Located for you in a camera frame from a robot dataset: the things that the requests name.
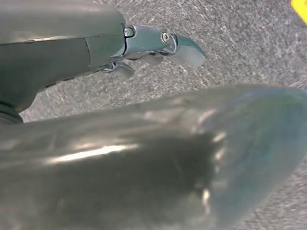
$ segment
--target gray asphalt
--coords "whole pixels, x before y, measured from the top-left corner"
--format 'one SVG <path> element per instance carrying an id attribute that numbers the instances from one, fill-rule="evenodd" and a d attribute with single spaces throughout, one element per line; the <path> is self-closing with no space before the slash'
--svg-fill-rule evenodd
<path id="1" fill-rule="evenodd" d="M 289 0 L 97 0 L 129 23 L 166 26 L 208 55 L 200 69 L 132 63 L 134 77 L 95 74 L 39 94 L 25 121 L 138 103 L 234 83 L 279 83 L 307 90 L 307 25 Z M 305 230 L 307 160 L 236 230 Z"/>

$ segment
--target yellow road marking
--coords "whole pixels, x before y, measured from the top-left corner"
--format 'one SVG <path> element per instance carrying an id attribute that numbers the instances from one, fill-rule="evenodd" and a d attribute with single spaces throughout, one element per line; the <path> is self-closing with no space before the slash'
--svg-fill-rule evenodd
<path id="1" fill-rule="evenodd" d="M 291 0 L 291 6 L 307 24 L 307 0 Z"/>

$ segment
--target asphalt road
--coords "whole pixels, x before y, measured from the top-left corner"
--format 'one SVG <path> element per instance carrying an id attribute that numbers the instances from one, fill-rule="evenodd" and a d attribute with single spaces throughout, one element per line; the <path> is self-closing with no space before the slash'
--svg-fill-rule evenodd
<path id="1" fill-rule="evenodd" d="M 25 121 L 138 103 L 222 84 L 279 83 L 307 90 L 307 26 L 289 0 L 97 0 L 129 23 L 166 26 L 208 55 L 200 69 L 133 63 L 134 77 L 95 74 L 39 94 Z M 307 161 L 236 230 L 305 230 Z"/>

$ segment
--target bolt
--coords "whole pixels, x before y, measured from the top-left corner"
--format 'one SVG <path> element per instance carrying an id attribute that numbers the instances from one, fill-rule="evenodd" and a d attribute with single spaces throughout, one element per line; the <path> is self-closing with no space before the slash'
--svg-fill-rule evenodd
<path id="1" fill-rule="evenodd" d="M 126 28 L 124 30 L 125 37 L 132 37 L 135 35 L 135 32 L 132 28 Z"/>
<path id="2" fill-rule="evenodd" d="M 168 32 L 163 32 L 161 39 L 164 43 L 168 43 L 169 41 L 169 34 Z"/>

